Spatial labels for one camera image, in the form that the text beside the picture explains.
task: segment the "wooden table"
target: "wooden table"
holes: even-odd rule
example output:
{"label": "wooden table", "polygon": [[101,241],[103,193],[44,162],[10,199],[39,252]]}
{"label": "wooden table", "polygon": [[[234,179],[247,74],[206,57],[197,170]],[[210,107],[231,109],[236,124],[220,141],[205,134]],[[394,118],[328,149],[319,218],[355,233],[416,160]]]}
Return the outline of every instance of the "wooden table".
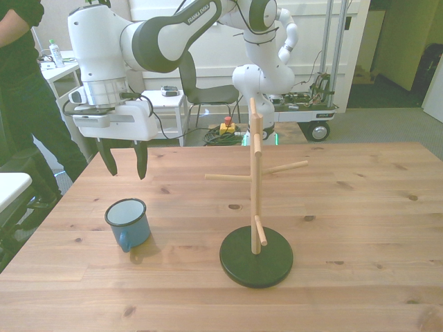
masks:
{"label": "wooden table", "polygon": [[[443,331],[443,163],[418,143],[264,147],[263,224],[294,265],[273,288],[231,281],[219,247],[249,223],[247,147],[150,149],[140,181],[95,158],[0,275],[0,331]],[[152,236],[125,254],[105,223],[147,204]]]}

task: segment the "blue enamel mug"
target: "blue enamel mug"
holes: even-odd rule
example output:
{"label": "blue enamel mug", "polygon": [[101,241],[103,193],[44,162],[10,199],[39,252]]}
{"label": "blue enamel mug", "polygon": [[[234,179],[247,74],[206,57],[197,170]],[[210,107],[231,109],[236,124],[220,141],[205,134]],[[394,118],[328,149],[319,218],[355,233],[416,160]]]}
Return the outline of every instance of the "blue enamel mug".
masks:
{"label": "blue enamel mug", "polygon": [[115,202],[106,210],[105,220],[124,252],[141,245],[151,234],[146,218],[146,205],[140,199]]}

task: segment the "black round base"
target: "black round base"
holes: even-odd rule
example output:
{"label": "black round base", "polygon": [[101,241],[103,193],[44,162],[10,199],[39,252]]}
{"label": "black round base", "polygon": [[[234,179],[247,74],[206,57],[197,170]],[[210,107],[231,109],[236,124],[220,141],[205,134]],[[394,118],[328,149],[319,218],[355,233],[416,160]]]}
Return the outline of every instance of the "black round base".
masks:
{"label": "black round base", "polygon": [[288,241],[275,230],[264,228],[268,241],[262,251],[251,251],[251,227],[230,233],[221,244],[220,262],[226,274],[242,286],[271,287],[281,282],[291,271],[292,249]]}

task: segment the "black pants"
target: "black pants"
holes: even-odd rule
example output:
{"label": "black pants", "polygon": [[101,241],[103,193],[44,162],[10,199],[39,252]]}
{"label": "black pants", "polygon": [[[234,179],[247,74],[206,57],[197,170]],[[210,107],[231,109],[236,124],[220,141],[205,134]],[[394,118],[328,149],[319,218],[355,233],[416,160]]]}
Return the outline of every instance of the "black pants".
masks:
{"label": "black pants", "polygon": [[[33,73],[13,87],[2,86],[1,92],[17,150],[35,147],[34,135],[63,165],[71,180],[75,181],[87,162],[77,144],[71,140],[55,96],[42,73]],[[49,185],[55,181],[53,176],[45,180]]]}

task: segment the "wooden pole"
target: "wooden pole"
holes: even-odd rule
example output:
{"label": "wooden pole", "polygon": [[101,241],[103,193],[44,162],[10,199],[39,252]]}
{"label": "wooden pole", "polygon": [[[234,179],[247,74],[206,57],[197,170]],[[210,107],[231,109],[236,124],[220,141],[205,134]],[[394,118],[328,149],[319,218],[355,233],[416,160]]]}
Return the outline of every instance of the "wooden pole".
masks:
{"label": "wooden pole", "polygon": [[[255,109],[255,100],[251,98],[251,250],[254,255],[260,254],[262,245],[257,231],[255,216],[262,215],[262,132],[263,117]],[[255,135],[259,134],[259,140],[256,142]]]}

